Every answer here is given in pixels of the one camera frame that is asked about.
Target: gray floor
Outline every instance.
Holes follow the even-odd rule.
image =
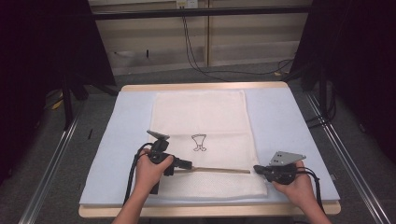
[[[217,69],[265,72],[277,69],[277,63],[233,65]],[[212,73],[210,76],[229,81],[272,81],[279,80],[274,75],[253,76],[231,73]],[[116,77],[120,89],[126,84],[217,82],[192,69],[157,72]],[[300,89],[300,80],[290,82],[290,88],[306,119],[315,116],[311,105]],[[53,179],[47,197],[35,220],[36,223],[110,223],[111,219],[85,219],[78,215],[78,201],[85,178],[89,172],[96,149],[111,116],[116,97],[91,90],[89,99],[75,102],[75,108],[82,106],[82,114],[64,157]],[[390,220],[396,220],[396,165],[380,151],[375,140],[359,128],[359,121],[342,99],[337,98],[337,114],[332,121],[334,129],[341,136],[348,152],[368,185],[385,208]],[[41,176],[51,159],[53,150],[63,134],[64,112],[46,110],[41,125],[36,130],[35,141],[21,162],[13,170],[13,176],[0,186],[0,223],[17,223],[35,192]],[[331,216],[333,223],[375,223],[364,200],[352,183],[346,168],[340,162],[326,133],[321,127],[311,129],[318,149],[330,174],[337,177],[334,184],[341,196],[342,211]],[[265,220],[255,219],[260,223]],[[242,223],[244,218],[190,218],[190,219],[142,219],[142,223]]]

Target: folded towel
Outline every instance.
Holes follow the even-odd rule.
[[[250,170],[250,174],[164,176],[157,197],[235,199],[266,195],[243,91],[170,91],[157,94],[150,129],[170,135],[167,153],[195,167]]]

